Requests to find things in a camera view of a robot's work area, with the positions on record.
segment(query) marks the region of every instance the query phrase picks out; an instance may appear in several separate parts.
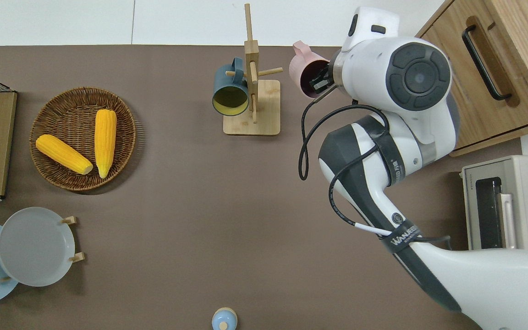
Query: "woven tray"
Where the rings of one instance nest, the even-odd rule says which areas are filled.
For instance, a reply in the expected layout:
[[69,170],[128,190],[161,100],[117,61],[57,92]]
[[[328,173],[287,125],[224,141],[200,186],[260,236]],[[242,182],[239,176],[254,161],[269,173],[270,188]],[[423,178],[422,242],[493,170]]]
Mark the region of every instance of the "woven tray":
[[[99,177],[95,165],[95,115],[99,109],[110,109],[117,115],[117,133],[113,165],[106,178]],[[87,175],[80,175],[56,163],[36,148],[36,139],[52,134],[80,152],[93,163]],[[94,87],[81,87],[57,95],[40,110],[30,133],[30,155],[38,172],[57,187],[79,192],[113,180],[126,166],[136,144],[136,123],[130,109],[115,94]]]

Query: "yellow corn cob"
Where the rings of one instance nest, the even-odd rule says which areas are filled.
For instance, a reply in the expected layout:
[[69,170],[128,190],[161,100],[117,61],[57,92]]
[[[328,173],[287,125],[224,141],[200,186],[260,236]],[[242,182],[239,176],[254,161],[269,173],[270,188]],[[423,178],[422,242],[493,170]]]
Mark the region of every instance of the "yellow corn cob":
[[95,117],[95,163],[101,178],[107,177],[116,148],[117,116],[115,111],[101,109]]
[[90,161],[56,136],[40,135],[36,140],[36,148],[46,156],[81,175],[86,175],[93,169],[93,164]]

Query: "brown tabletop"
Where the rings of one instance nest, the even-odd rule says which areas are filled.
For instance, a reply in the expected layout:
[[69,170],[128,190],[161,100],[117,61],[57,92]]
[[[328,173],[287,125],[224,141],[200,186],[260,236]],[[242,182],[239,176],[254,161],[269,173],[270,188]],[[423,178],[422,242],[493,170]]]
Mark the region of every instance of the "brown tabletop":
[[[335,48],[316,49],[330,58]],[[260,47],[260,67],[281,83],[281,132],[227,136],[211,106],[212,76],[241,56],[230,46],[0,47],[0,81],[19,92],[0,224],[41,206],[79,219],[86,261],[56,284],[19,284],[0,301],[3,329],[211,329],[231,307],[243,330],[478,329],[440,307],[373,234],[341,221],[327,201],[316,155],[325,134],[364,115],[338,115],[310,143],[300,181],[300,117],[308,104],[287,73],[289,47]],[[115,181],[88,194],[48,183],[29,156],[29,132],[53,96],[96,86],[119,95],[138,120],[138,144]],[[334,92],[308,127],[348,98]],[[387,189],[428,236],[467,249],[463,165],[520,154],[513,140],[446,157]],[[352,208],[337,204],[352,217]]]

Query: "dark green mug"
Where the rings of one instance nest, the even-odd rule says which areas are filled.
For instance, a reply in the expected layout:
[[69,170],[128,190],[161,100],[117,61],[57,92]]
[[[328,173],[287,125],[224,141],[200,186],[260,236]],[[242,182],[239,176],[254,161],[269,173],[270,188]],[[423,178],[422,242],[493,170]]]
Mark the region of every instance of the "dark green mug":
[[[226,71],[235,75],[228,76]],[[248,83],[243,77],[243,60],[234,58],[231,65],[217,69],[213,83],[213,107],[225,116],[236,116],[248,108]]]

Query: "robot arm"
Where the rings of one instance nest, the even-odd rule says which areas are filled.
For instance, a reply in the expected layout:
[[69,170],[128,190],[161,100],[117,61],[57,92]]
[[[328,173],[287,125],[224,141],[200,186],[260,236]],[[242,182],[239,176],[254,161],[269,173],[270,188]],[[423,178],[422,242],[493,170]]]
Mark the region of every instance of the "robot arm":
[[358,8],[328,72],[312,81],[316,92],[335,84],[384,115],[327,134],[321,171],[440,305],[485,330],[528,330],[528,251],[448,251],[420,242],[419,228],[384,194],[386,186],[447,155],[459,128],[445,55],[424,40],[396,36],[397,30],[398,16]]

